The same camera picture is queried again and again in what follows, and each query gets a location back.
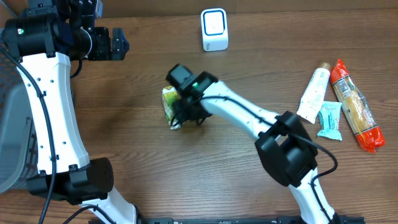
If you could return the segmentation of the orange spaghetti pack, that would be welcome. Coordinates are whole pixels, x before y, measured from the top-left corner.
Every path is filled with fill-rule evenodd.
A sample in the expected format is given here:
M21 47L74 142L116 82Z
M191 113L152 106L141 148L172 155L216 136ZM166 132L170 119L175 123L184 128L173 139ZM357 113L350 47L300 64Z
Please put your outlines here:
M366 97L352 81L342 59L338 59L332 69L330 83L338 101L342 103L343 113L359 146L370 153L375 153L377 148L385 145L386 140L380 126L373 118Z

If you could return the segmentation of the green yellow sachet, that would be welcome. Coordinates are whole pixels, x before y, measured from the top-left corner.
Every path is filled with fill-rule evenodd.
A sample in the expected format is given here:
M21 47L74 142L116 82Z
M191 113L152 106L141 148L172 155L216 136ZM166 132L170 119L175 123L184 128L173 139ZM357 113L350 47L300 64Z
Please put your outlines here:
M166 86L162 89L162 103L165 111L165 117L171 130L178 129L181 127L177 119L172 120L174 116L174 110L172 104L178 100L178 94L173 86Z

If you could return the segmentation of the teal wet wipes pack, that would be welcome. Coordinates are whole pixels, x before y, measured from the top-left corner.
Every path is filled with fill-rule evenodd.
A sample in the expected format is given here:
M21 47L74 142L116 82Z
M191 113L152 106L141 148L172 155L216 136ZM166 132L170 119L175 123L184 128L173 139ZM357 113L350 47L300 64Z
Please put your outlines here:
M343 140L339 131L341 106L342 103L337 101L323 102L318 112L321 129L317 133L317 136L338 141Z

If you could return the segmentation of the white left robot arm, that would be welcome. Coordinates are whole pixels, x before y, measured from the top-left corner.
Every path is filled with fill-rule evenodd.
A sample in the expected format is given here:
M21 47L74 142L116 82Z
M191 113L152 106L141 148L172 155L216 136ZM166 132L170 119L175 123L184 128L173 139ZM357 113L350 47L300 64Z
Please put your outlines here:
M123 60L129 43L120 28L95 26L100 0L30 1L2 31L1 52L17 67L29 97L38 145L32 195L67 201L104 223L140 224L138 209L114 186L109 159L91 159L78 130L71 63Z

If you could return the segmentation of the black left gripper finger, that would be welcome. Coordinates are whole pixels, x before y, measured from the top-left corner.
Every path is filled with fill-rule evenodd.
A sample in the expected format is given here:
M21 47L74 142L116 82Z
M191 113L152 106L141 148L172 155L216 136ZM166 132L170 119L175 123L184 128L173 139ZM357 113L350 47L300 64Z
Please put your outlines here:
M113 28L112 45L113 47L129 47L129 42L125 38L122 28Z
M127 52L129 51L129 47L114 47L112 49L112 60L124 60Z

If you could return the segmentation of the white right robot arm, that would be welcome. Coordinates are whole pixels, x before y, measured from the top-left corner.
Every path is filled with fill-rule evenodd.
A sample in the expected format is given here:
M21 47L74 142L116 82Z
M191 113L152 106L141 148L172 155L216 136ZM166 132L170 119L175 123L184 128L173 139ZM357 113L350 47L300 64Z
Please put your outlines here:
M277 114L260 108L232 91L208 72L194 75L187 67L176 64L166 76L179 99L173 103L171 124L186 121L201 125L216 115L246 133L254 141L265 171L280 185L288 187L305 223L339 223L340 218L326 200L319 178L336 170L338 163L319 172L316 156L331 152L314 143L299 118L286 111Z

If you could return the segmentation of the white tube gold cap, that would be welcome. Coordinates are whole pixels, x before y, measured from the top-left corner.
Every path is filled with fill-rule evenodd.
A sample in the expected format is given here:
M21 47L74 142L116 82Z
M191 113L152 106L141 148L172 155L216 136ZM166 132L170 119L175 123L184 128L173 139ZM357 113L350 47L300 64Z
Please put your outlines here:
M297 110L297 115L314 124L320 111L330 78L331 65L321 62L315 69L306 87Z

